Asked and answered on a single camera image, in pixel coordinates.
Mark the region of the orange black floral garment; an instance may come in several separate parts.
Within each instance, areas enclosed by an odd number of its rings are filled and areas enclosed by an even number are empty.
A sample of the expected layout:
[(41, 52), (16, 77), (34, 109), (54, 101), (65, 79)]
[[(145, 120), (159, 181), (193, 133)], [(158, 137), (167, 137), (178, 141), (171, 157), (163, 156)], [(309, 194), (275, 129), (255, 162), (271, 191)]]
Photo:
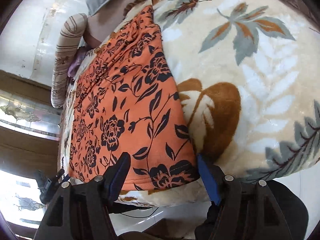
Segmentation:
[(97, 51), (76, 82), (69, 175), (87, 182), (123, 153), (123, 190), (164, 190), (199, 178), (160, 27), (146, 6)]

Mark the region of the stained glass window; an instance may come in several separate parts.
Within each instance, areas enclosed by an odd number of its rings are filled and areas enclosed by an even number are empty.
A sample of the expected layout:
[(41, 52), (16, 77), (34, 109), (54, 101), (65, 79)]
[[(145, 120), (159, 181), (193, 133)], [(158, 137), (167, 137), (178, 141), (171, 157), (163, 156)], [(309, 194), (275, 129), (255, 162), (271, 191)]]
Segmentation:
[(58, 141), (61, 110), (1, 90), (1, 127)]

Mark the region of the purple cloth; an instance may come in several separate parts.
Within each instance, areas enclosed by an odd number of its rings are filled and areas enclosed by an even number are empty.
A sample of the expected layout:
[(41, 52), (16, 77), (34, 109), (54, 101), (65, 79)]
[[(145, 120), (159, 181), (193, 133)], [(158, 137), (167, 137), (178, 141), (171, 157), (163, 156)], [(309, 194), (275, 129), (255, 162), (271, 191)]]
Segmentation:
[(68, 68), (68, 72), (67, 72), (68, 77), (75, 77), (76, 72), (78, 71), (83, 59), (85, 58), (87, 51), (88, 50), (86, 47), (80, 47), (77, 50), (76, 54), (73, 57), (71, 65)]

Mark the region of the striped beige bolster pillow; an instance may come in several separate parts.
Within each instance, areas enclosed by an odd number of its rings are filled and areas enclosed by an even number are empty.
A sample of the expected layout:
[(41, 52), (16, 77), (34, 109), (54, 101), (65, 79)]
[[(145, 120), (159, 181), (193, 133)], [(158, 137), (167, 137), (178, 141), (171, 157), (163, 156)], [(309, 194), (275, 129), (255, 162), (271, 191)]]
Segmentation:
[(86, 25), (87, 15), (75, 14), (66, 20), (60, 30), (55, 51), (50, 94), (51, 104), (54, 108), (61, 108), (64, 104), (68, 82), (68, 68), (78, 50)]

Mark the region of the pink bed headboard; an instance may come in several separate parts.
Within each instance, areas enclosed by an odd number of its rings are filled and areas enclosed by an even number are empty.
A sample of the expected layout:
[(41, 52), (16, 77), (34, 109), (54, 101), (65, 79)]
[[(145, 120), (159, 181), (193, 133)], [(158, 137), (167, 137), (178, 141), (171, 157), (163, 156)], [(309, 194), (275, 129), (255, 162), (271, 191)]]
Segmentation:
[(125, 18), (126, 6), (135, 0), (110, 0), (94, 15), (88, 16), (84, 31), (84, 41), (96, 48), (108, 37)]

